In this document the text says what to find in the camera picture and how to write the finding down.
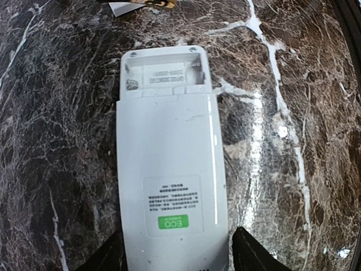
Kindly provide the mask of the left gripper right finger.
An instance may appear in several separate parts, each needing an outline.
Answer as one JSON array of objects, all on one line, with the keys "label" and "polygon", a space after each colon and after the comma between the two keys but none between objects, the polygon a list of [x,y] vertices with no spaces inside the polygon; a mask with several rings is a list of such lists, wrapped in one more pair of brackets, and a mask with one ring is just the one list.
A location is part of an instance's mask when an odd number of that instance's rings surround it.
[{"label": "left gripper right finger", "polygon": [[235,271],[292,271],[277,261],[244,227],[232,236]]}]

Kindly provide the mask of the white battery cover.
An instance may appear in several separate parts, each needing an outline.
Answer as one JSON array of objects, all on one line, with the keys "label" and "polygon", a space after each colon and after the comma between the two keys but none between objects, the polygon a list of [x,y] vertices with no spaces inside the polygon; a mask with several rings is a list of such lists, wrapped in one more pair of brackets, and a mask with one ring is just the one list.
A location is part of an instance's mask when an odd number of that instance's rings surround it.
[{"label": "white battery cover", "polygon": [[129,2],[109,2],[108,4],[115,17],[119,17],[127,14],[128,12],[145,7],[145,5]]}]

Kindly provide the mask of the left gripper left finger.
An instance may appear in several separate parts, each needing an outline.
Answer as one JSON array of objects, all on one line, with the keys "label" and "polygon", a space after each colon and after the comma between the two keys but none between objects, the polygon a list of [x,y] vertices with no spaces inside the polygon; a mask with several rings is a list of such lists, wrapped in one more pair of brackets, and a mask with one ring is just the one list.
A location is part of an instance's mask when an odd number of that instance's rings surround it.
[{"label": "left gripper left finger", "polygon": [[126,271],[121,230],[116,230],[76,271]]}]

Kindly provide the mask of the white remote control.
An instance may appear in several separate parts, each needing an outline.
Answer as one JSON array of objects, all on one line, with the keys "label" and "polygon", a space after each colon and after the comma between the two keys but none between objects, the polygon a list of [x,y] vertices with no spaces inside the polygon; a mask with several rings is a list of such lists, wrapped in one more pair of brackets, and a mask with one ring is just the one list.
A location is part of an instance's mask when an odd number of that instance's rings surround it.
[{"label": "white remote control", "polygon": [[128,270],[227,270],[222,133],[206,51],[133,50],[120,67],[117,171]]}]

